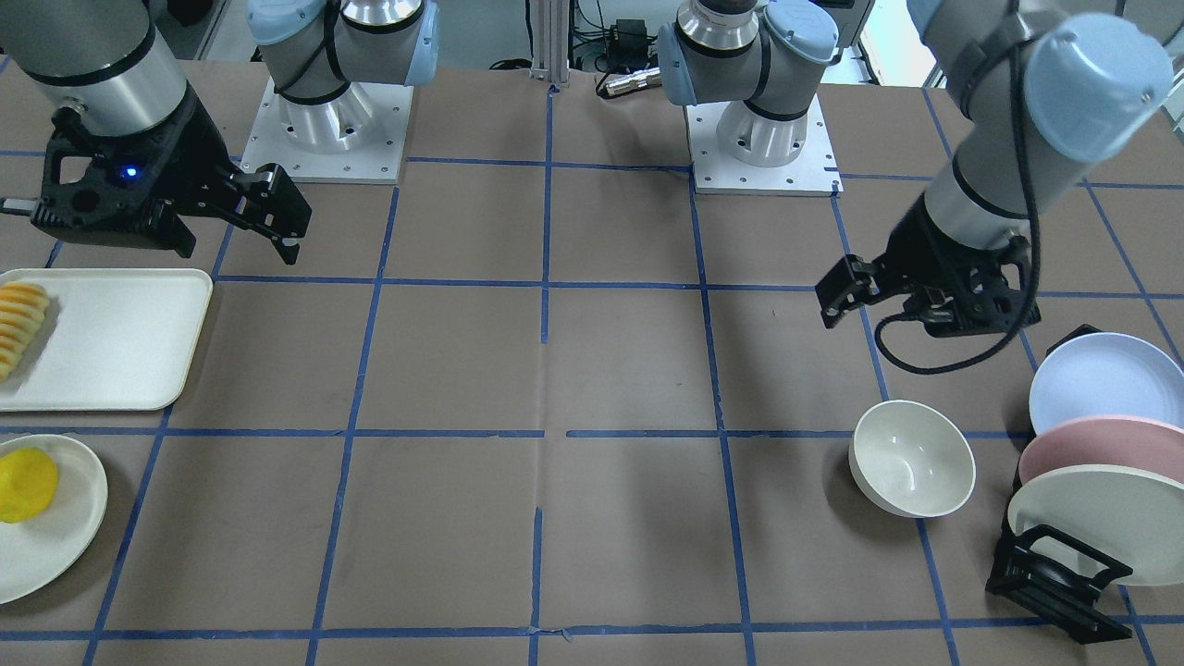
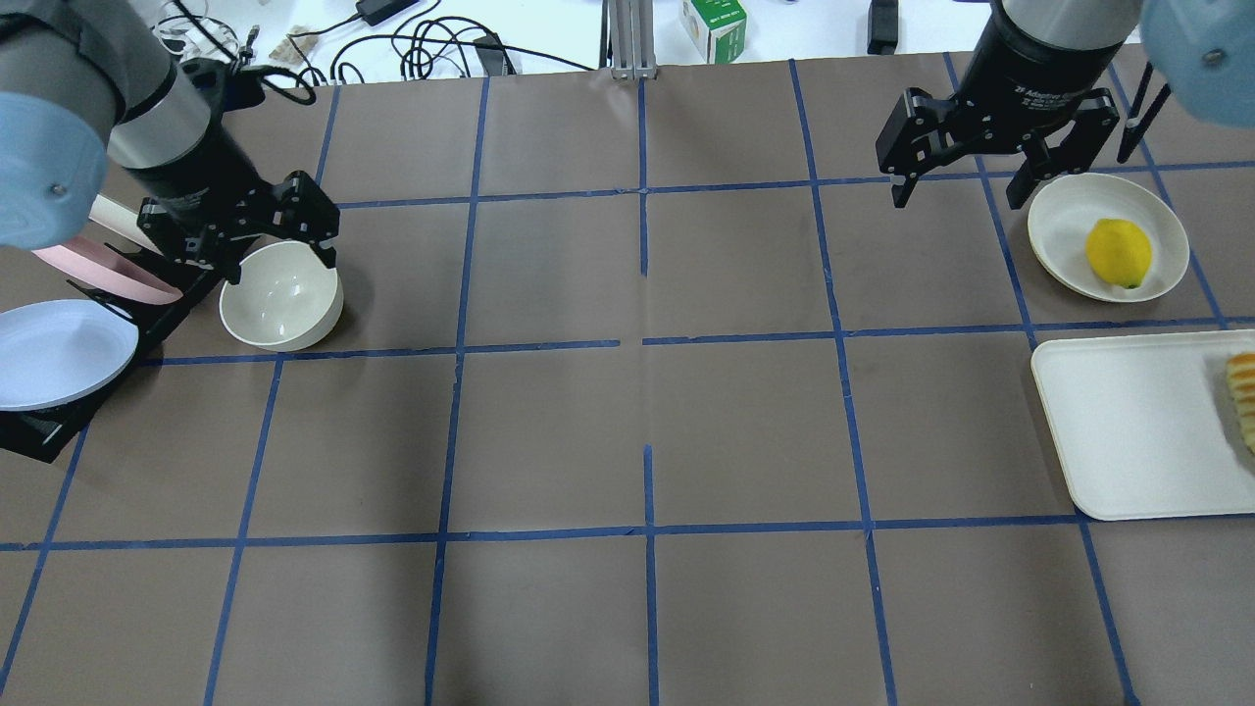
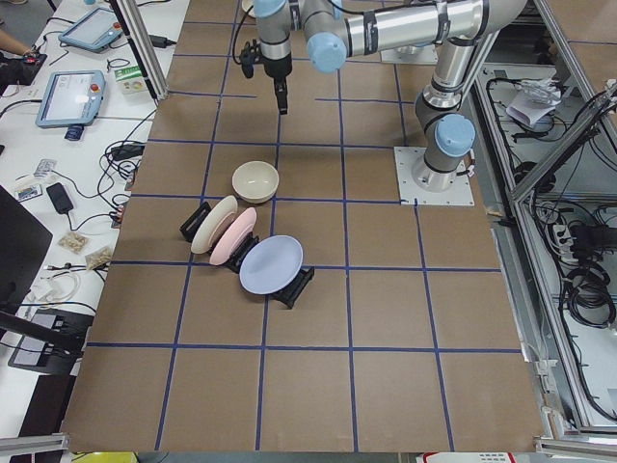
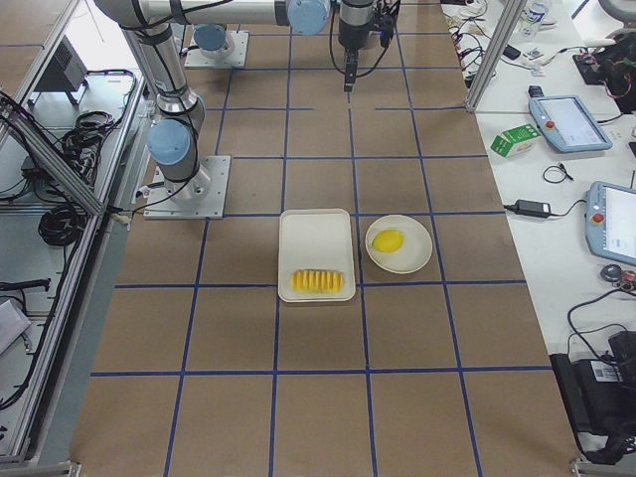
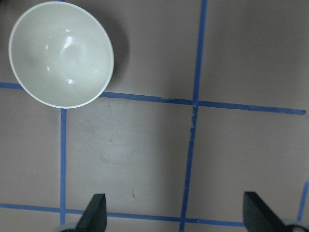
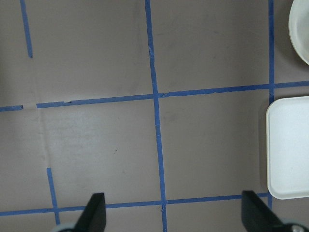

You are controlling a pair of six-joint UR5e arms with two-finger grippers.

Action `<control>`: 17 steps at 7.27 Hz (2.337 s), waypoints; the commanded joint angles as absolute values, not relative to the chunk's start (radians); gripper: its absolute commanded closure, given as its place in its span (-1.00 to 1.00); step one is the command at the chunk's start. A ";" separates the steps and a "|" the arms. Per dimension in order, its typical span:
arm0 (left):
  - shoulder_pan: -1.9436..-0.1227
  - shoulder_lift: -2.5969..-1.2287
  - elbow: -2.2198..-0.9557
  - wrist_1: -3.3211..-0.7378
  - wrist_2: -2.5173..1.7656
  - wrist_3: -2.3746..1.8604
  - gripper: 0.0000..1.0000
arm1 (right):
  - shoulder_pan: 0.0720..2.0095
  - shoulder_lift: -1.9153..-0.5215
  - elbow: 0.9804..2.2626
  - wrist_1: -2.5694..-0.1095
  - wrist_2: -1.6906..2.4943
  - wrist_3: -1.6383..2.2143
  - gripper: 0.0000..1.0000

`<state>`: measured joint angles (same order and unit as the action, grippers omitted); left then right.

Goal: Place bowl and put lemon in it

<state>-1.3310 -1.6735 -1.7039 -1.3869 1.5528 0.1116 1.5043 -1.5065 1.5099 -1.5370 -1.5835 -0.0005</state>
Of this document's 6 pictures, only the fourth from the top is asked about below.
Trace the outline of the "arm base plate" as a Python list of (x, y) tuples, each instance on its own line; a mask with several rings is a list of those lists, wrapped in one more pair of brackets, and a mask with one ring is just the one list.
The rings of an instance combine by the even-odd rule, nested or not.
[(185, 68), (190, 70), (243, 69), (248, 43), (248, 31), (224, 29), (196, 30), (186, 52)]
[(198, 174), (182, 188), (165, 181), (156, 166), (153, 179), (162, 185), (144, 194), (150, 206), (143, 209), (143, 217), (148, 220), (220, 220), (224, 216), (230, 170), (230, 156), (205, 156), (200, 160)]

